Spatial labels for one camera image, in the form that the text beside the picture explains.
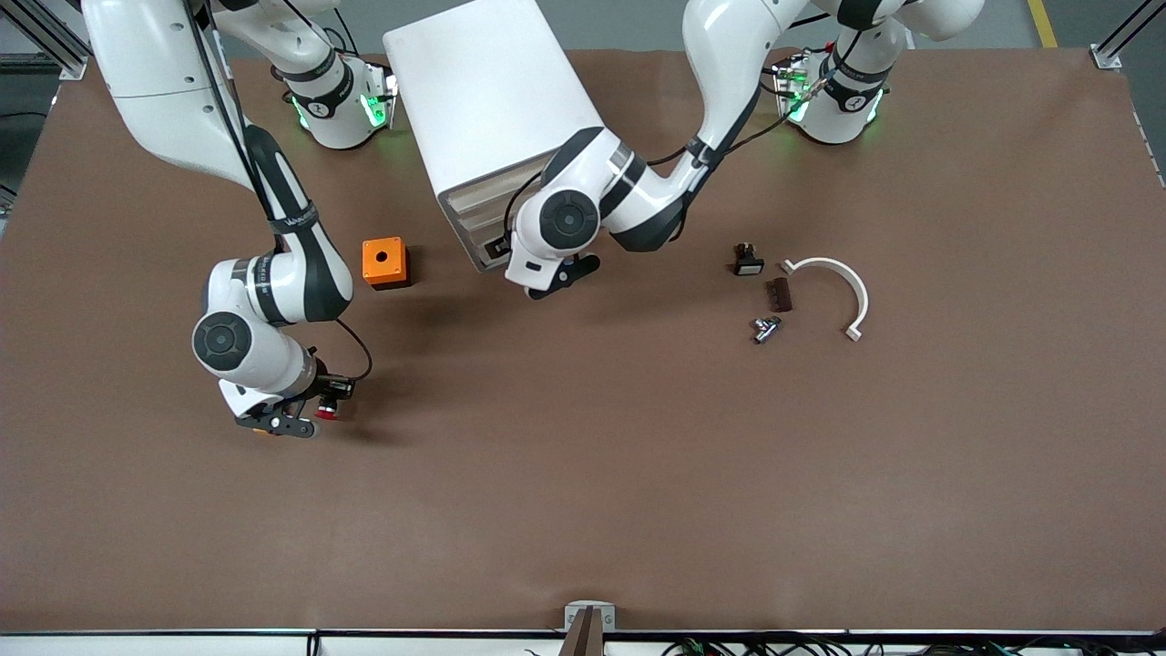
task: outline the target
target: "black label band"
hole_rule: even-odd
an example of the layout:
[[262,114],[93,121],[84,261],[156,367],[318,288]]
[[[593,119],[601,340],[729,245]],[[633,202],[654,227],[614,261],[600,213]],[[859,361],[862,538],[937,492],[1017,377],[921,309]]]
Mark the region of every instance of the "black label band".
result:
[[332,62],[335,61],[336,61],[336,50],[329,50],[328,56],[324,57],[324,61],[319,62],[319,64],[316,68],[311,69],[310,71],[304,71],[304,72],[280,71],[280,76],[288,82],[311,82],[314,79],[319,79],[321,77],[323,77],[323,75],[328,72],[328,69],[332,68]]
[[347,64],[344,64],[344,77],[336,89],[315,98],[298,93],[293,93],[293,96],[296,103],[314,118],[332,118],[336,115],[336,107],[339,107],[352,94],[352,84],[356,76],[352,73],[352,69]]
[[632,158],[632,163],[627,164],[616,185],[599,199],[599,218],[607,218],[607,214],[614,211],[619,206],[619,203],[624,202],[624,198],[632,192],[632,188],[640,181],[640,177],[644,177],[644,171],[647,168],[648,164],[644,161],[644,157],[635,155]]
[[866,91],[855,91],[854,89],[843,86],[833,78],[826,83],[826,86],[822,87],[822,91],[824,91],[827,96],[837,100],[838,108],[848,114],[861,112],[866,108],[871,100],[873,100],[881,90],[883,89],[880,86],[874,86],[872,89],[868,89]]
[[[885,80],[891,75],[891,68],[894,68],[894,66],[890,66],[886,70],[883,70],[883,71],[879,71],[879,72],[863,72],[863,71],[861,71],[861,70],[851,66],[847,62],[842,61],[842,55],[838,54],[838,47],[837,47],[837,44],[835,44],[835,47],[834,47],[834,56],[831,57],[831,59],[834,62],[834,66],[838,69],[838,73],[842,73],[842,75],[849,77],[850,79],[854,79],[855,82],[857,82],[859,84],[878,84],[878,83]],[[823,69],[826,66],[826,61],[824,59],[822,62],[822,66],[823,66]],[[823,70],[821,75],[824,76],[826,72],[827,71]]]
[[252,275],[252,284],[255,288],[255,297],[259,299],[259,310],[264,312],[264,318],[275,326],[289,325],[287,318],[280,313],[279,305],[275,304],[275,294],[272,291],[272,259],[275,251],[267,251],[255,258],[255,268]]
[[298,214],[268,220],[267,225],[269,225],[272,232],[276,234],[289,234],[292,232],[311,230],[311,226],[316,225],[318,221],[319,210],[316,209],[316,203],[308,200],[308,206],[303,207],[303,211]]

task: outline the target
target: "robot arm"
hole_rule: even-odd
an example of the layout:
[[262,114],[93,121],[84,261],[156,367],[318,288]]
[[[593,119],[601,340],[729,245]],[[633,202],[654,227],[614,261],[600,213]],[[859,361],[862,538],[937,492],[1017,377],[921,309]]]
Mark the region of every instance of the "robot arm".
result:
[[201,21],[184,0],[85,0],[83,13],[114,104],[138,142],[175,165],[260,193],[276,246],[211,271],[192,336],[199,362],[244,426],[311,437],[298,418],[321,396],[323,418],[356,381],[330,376],[278,326],[339,317],[352,277],[275,139],[230,99]]
[[345,149],[388,124],[387,100],[396,90],[395,78],[387,77],[382,66],[337,52],[308,19],[338,5],[339,0],[216,0],[212,9],[224,31],[272,62],[316,141]]
[[[679,237],[688,206],[732,148],[757,106],[758,73],[773,43],[808,3],[809,0],[689,0],[683,19],[684,50],[704,101],[704,118],[681,158],[665,177],[611,131],[589,128],[576,133],[547,163],[541,189],[519,207],[506,277],[526,287],[532,297],[542,297],[598,267],[598,258],[580,259],[577,253],[591,244],[599,227],[606,227],[620,246],[634,252],[655,251]],[[887,51],[898,56],[901,43],[893,37],[879,41],[874,34],[866,38],[864,30],[887,22],[901,30],[902,26],[893,20],[899,13],[904,20],[919,23],[912,26],[915,29],[923,27],[922,23],[933,28],[920,29],[925,34],[950,35],[975,19],[983,0],[815,0],[815,3],[849,26],[850,38],[847,43],[840,38],[831,71],[823,63],[820,75],[807,83],[802,96],[806,105],[815,101],[805,99],[814,98],[819,90],[827,92],[823,97],[831,93],[835,72],[844,76],[855,71],[855,77],[866,79],[857,70],[859,66],[869,68],[871,61]],[[892,42],[890,48],[885,45],[887,42]],[[883,79],[885,75],[878,79],[878,86]]]

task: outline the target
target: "semicircular white pipe clamp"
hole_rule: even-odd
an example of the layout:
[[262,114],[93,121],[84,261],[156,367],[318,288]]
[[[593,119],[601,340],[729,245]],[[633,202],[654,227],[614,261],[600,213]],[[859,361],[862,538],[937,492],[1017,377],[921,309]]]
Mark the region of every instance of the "semicircular white pipe clamp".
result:
[[858,339],[863,337],[862,332],[858,330],[858,324],[866,318],[866,309],[871,303],[871,297],[870,294],[866,292],[866,284],[863,283],[863,278],[855,273],[854,268],[850,268],[845,263],[830,258],[809,258],[803,259],[798,263],[786,260],[781,263],[781,268],[785,268],[786,273],[793,273],[799,268],[807,266],[821,266],[822,268],[829,268],[830,270],[845,277],[847,282],[850,282],[850,285],[855,289],[855,295],[858,296],[858,316],[856,316],[850,325],[847,326],[847,337],[857,343]]

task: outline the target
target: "metal valve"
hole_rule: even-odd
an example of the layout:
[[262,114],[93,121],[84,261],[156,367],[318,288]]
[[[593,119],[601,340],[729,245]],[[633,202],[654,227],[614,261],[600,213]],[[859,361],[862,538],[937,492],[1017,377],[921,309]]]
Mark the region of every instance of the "metal valve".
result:
[[774,333],[781,330],[781,318],[777,316],[771,316],[768,318],[754,318],[753,327],[757,330],[757,336],[753,336],[753,343],[764,345],[770,341],[770,338],[772,338]]

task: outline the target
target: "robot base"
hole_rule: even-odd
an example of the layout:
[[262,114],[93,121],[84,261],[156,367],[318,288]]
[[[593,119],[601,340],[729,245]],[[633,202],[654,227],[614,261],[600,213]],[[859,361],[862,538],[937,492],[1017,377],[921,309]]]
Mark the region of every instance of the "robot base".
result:
[[[774,89],[799,96],[806,92],[817,82],[822,64],[828,56],[828,54],[815,54],[796,57],[788,65],[774,71]],[[874,120],[883,94],[884,90],[880,90],[871,100],[855,96],[849,100],[855,108],[843,111],[837,100],[821,92],[794,111],[789,122],[812,141],[828,146],[847,143],[854,141]],[[777,100],[778,111],[781,113],[788,112],[795,104],[794,99],[781,96],[778,96]]]

